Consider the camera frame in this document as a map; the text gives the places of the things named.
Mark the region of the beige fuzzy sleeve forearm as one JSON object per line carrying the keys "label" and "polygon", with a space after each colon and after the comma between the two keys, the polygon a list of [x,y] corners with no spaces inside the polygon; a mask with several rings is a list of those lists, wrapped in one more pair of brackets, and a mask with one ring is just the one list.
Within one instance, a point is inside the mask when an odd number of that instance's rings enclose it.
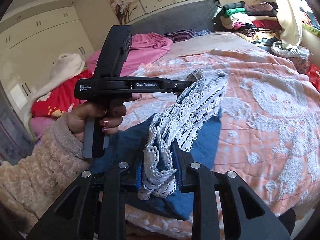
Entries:
{"label": "beige fuzzy sleeve forearm", "polygon": [[1,166],[1,204],[14,215],[19,231],[28,233],[56,198],[85,169],[83,144],[66,124],[54,121],[30,156]]}

